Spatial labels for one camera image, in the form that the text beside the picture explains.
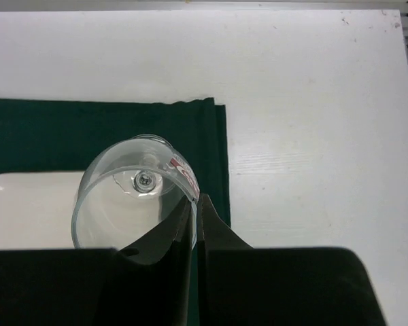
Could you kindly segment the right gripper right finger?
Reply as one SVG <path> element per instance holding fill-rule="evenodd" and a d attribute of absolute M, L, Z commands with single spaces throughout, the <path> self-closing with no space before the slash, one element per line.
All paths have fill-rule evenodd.
<path fill-rule="evenodd" d="M 202 325 L 384 325 L 364 264 L 341 247 L 255 249 L 197 206 Z"/>

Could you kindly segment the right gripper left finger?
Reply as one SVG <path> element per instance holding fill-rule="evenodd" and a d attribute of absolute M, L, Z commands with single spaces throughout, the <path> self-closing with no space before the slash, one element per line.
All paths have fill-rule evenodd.
<path fill-rule="evenodd" d="M 122 250 L 0 251 L 0 325 L 185 325 L 192 206 Z"/>

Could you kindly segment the clear wine glass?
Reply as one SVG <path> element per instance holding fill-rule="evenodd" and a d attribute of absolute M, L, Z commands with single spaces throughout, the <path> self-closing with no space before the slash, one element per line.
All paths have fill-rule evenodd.
<path fill-rule="evenodd" d="M 101 152 L 84 172 L 71 218 L 77 249 L 123 249 L 162 223 L 182 198 L 197 241 L 200 189 L 193 169 L 170 142 L 140 134 Z"/>

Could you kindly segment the white rectangular plate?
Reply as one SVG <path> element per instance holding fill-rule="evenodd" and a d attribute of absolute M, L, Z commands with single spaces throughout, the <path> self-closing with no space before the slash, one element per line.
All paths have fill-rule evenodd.
<path fill-rule="evenodd" d="M 0 174 L 0 250 L 68 249 L 82 171 Z"/>

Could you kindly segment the dark green cloth placemat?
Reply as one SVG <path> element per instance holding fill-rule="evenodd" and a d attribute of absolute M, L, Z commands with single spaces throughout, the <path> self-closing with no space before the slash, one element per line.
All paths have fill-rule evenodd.
<path fill-rule="evenodd" d="M 212 98 L 173 104 L 0 99 L 0 174 L 84 174 L 105 149 L 140 134 L 170 142 L 220 218 L 231 220 L 226 110 Z"/>

